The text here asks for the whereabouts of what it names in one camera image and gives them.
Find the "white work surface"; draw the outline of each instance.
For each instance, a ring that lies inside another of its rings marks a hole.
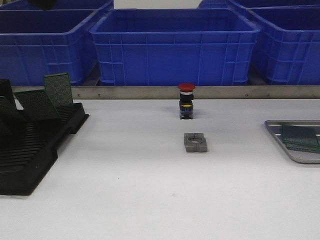
[[[196,9],[202,0],[113,0],[115,9]]]
[[[320,100],[83,100],[90,117],[35,191],[0,196],[1,240],[317,240],[320,166],[266,120],[320,119]],[[184,133],[204,133],[187,153]]]

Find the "metal tray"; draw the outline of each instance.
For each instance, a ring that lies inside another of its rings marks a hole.
[[[294,151],[286,148],[282,142],[281,125],[296,125],[314,128],[318,140],[320,140],[320,121],[317,120],[268,120],[264,122],[266,129],[271,133],[277,143],[286,154],[295,162],[300,164],[320,164],[320,153]]]

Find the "metal rail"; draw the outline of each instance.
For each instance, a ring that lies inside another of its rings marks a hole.
[[[13,92],[43,89],[14,86]],[[74,99],[179,99],[176,86],[74,86]],[[198,86],[195,99],[320,99],[320,86]]]

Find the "black object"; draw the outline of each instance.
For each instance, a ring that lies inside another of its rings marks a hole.
[[[28,0],[28,2],[42,10],[51,10],[55,6],[57,0]]]
[[[48,97],[43,91],[39,93],[41,97]],[[23,96],[23,101],[28,104],[38,101],[35,105],[39,111],[43,111],[48,104],[47,98],[42,102],[34,96],[28,98],[26,92],[17,96]],[[59,118],[36,118],[34,121],[30,117],[28,121],[7,121],[5,124],[0,120],[0,195],[30,195],[57,160],[58,145],[69,133],[75,134],[89,116],[81,103],[52,107]],[[27,116],[27,111],[17,111],[21,116]],[[36,108],[32,111],[36,116],[41,115],[35,112]]]
[[[281,136],[284,143],[319,148],[316,131],[311,127],[283,125]]]
[[[320,145],[314,128],[282,125],[281,137],[289,150],[320,153]]]
[[[0,119],[5,124],[26,122],[16,106],[12,105],[5,96],[0,96]]]
[[[74,104],[67,72],[44,76],[44,90],[57,108]]]
[[[32,121],[60,119],[45,90],[21,91],[14,94]]]
[[[194,105],[192,100],[194,99],[195,85],[192,83],[182,83],[179,86],[180,89],[180,119],[193,119]]]
[[[0,79],[0,96],[4,96],[15,108],[16,102],[8,79]]]

